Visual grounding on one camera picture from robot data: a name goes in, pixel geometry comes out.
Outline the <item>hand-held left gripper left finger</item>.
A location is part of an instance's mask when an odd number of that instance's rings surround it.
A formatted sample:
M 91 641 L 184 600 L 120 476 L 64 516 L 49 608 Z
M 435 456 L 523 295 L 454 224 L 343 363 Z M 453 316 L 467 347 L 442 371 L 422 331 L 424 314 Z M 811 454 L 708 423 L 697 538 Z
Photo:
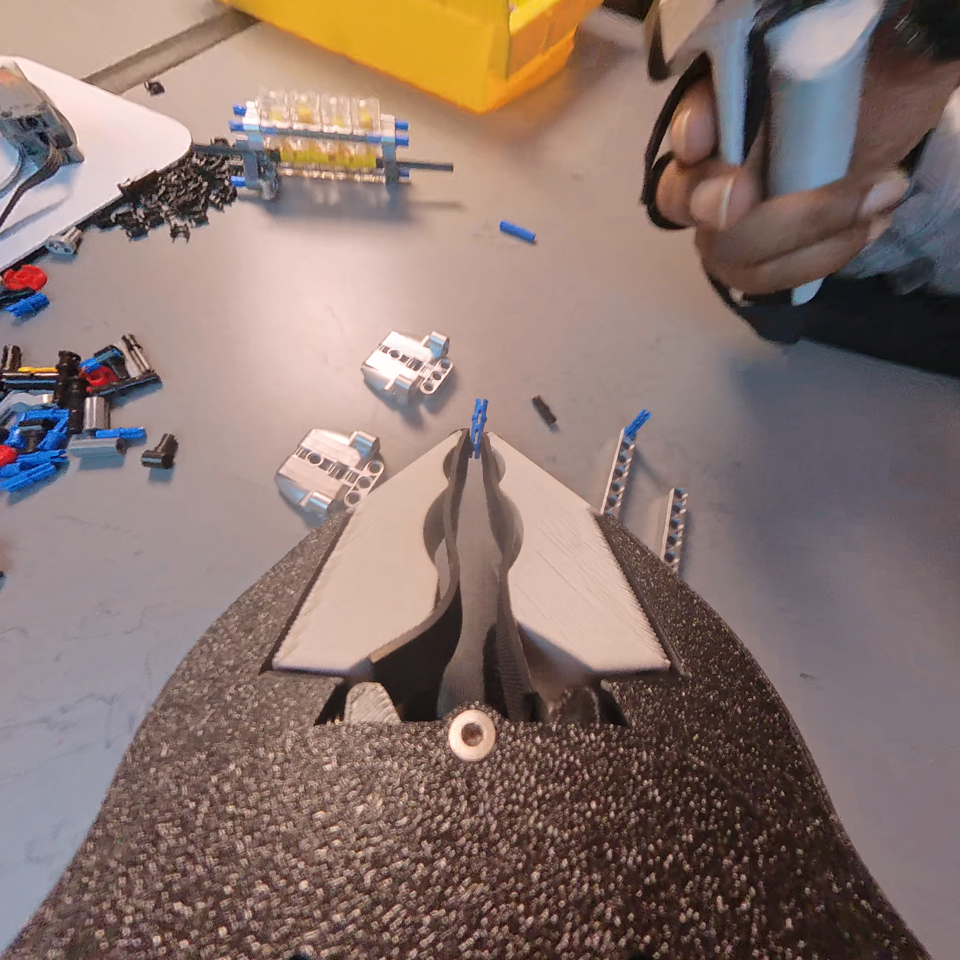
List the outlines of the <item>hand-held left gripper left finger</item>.
M 426 630 L 459 580 L 457 526 L 471 457 L 457 430 L 349 516 L 271 660 L 274 670 L 362 674 Z

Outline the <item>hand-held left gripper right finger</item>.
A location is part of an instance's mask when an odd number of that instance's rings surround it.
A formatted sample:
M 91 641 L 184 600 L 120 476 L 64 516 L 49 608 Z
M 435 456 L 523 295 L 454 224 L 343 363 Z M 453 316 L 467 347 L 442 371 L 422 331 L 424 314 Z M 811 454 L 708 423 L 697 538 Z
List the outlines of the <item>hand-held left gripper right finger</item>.
M 546 721 L 567 691 L 659 678 L 671 659 L 599 514 L 496 434 L 481 442 L 500 553 L 493 666 L 511 721 Z

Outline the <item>long grey toy beam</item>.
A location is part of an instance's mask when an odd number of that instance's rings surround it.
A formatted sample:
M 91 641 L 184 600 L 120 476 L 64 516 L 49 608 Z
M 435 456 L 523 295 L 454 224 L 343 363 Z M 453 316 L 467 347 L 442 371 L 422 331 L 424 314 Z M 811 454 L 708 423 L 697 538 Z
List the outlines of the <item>long grey toy beam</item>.
M 679 573 L 688 519 L 688 491 L 681 486 L 671 488 L 667 498 L 659 555 L 669 570 Z
M 604 517 L 617 519 L 628 486 L 636 451 L 636 431 L 631 427 L 621 430 L 606 481 L 606 489 L 599 512 Z

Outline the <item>yellow bin with small pins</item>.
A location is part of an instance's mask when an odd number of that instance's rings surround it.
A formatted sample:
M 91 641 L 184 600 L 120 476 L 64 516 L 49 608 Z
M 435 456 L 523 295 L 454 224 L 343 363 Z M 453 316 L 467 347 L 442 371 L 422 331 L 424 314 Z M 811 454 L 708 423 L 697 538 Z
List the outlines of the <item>yellow bin with small pins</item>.
M 227 1 L 245 14 L 486 114 L 562 71 L 600 1 Z

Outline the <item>person's right forearm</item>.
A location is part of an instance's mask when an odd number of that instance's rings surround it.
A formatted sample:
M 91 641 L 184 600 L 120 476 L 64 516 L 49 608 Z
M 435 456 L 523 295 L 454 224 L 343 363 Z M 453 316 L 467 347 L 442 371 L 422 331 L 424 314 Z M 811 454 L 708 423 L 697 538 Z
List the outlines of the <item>person's right forearm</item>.
M 959 294 L 959 93 L 944 108 L 910 174 L 910 189 L 888 229 L 839 276 L 885 277 L 896 294 L 926 288 Z

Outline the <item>silver toy engine block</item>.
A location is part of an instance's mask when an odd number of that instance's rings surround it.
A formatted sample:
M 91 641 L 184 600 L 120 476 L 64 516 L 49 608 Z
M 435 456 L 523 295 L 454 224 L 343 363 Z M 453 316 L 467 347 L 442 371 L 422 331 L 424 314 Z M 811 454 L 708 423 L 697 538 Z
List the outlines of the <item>silver toy engine block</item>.
M 361 366 L 366 385 L 388 402 L 409 406 L 419 395 L 432 396 L 453 371 L 450 338 L 433 331 L 420 340 L 398 332 L 378 343 Z
M 385 471 L 379 438 L 313 429 L 276 471 L 274 482 L 288 502 L 319 518 L 349 513 L 377 486 Z

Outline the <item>pile of mixed toy pins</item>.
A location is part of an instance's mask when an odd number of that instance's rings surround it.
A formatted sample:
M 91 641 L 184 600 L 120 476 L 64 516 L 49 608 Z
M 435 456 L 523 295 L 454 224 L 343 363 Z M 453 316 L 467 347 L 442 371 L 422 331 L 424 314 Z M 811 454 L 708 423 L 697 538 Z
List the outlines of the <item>pile of mixed toy pins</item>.
M 1 493 L 17 502 L 65 475 L 122 465 L 142 449 L 140 464 L 152 474 L 174 469 L 179 440 L 164 433 L 151 448 L 143 426 L 115 425 L 114 409 L 162 388 L 162 377 L 137 335 L 84 355 L 69 349 L 54 363 L 28 365 L 16 343 L 2 345 Z

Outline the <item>pile of black pins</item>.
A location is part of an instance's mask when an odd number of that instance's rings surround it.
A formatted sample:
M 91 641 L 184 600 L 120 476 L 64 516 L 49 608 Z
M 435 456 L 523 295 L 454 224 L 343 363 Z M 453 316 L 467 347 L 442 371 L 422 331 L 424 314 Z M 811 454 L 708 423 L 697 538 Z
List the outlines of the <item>pile of black pins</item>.
M 165 228 L 172 240 L 189 240 L 193 229 L 209 222 L 210 210 L 223 211 L 235 201 L 233 177 L 240 170 L 232 154 L 193 148 L 164 170 L 122 185 L 120 198 L 82 227 L 120 231 L 131 241 Z

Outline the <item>white wooden book stand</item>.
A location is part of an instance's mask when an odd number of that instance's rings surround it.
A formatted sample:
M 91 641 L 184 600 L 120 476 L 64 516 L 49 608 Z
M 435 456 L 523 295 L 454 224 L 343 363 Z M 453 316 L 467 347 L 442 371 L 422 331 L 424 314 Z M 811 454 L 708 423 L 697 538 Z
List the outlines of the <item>white wooden book stand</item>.
M 162 171 L 191 147 L 188 129 L 174 119 L 27 57 L 2 57 L 3 66 L 13 64 L 65 114 L 84 161 L 61 168 L 12 210 L 1 232 L 3 269 L 118 199 L 120 185 Z

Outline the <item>grey orange toy motor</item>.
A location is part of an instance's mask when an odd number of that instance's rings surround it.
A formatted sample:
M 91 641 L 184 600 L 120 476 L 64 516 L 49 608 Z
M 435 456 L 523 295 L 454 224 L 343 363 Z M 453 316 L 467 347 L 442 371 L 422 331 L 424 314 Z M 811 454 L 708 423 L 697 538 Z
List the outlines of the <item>grey orange toy motor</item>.
M 60 164 L 85 160 L 66 116 L 12 61 L 1 66 L 1 138 L 35 168 L 52 153 Z

